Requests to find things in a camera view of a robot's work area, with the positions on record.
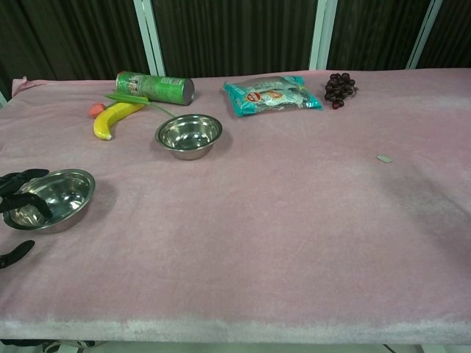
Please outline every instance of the green can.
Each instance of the green can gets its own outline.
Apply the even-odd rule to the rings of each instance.
[[[129,71],[121,71],[118,74],[116,90],[134,96],[145,96],[152,101],[181,105],[189,105],[194,98],[194,83],[191,79],[151,76]]]

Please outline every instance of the teal snack bag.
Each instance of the teal snack bag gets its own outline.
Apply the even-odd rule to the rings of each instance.
[[[321,109],[301,76],[269,76],[239,83],[224,83],[237,116],[286,108]]]

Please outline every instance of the dark curtain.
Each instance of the dark curtain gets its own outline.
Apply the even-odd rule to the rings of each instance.
[[[309,66],[317,0],[152,4],[169,76],[232,76]]]
[[[442,2],[417,67],[471,67],[470,0]]]
[[[0,90],[14,78],[149,73],[132,0],[1,0]]]
[[[405,68],[430,0],[339,0],[327,68]]]

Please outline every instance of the yellow banana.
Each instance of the yellow banana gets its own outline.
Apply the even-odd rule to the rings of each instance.
[[[129,114],[133,114],[145,107],[144,104],[132,104],[118,102],[111,107],[103,110],[93,123],[93,132],[97,138],[102,140],[111,140],[111,127],[121,119],[126,118]]]

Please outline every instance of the metal bowl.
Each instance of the metal bowl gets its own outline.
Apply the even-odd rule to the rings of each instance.
[[[213,148],[221,133],[221,123],[212,116],[187,114],[162,124],[155,140],[181,160],[197,160]]]
[[[95,179],[79,169],[55,171],[23,185],[19,193],[35,193],[49,206],[52,218],[41,215],[36,207],[25,207],[3,214],[6,224],[15,229],[61,232],[85,215],[83,211],[95,191]]]

